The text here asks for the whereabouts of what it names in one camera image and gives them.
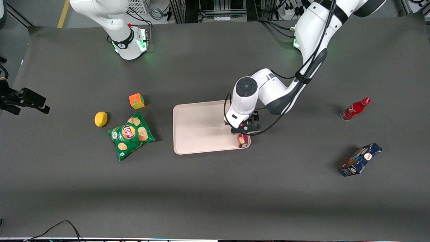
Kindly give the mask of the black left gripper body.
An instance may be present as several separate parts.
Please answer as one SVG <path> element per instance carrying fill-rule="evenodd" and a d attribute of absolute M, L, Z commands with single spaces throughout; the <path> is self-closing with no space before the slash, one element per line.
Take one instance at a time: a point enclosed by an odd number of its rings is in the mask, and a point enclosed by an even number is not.
<path fill-rule="evenodd" d="M 254 111 L 252 115 L 250 115 L 246 120 L 241 123 L 241 127 L 247 128 L 260 128 L 259 121 L 259 113 L 258 111 Z"/>

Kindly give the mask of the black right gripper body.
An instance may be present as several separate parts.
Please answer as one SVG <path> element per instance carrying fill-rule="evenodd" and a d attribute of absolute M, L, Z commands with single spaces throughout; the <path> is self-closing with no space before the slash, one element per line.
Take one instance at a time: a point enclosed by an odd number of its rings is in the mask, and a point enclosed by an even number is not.
<path fill-rule="evenodd" d="M 9 87 L 6 79 L 0 80 L 0 103 L 1 104 L 22 104 L 22 90 L 15 90 Z"/>

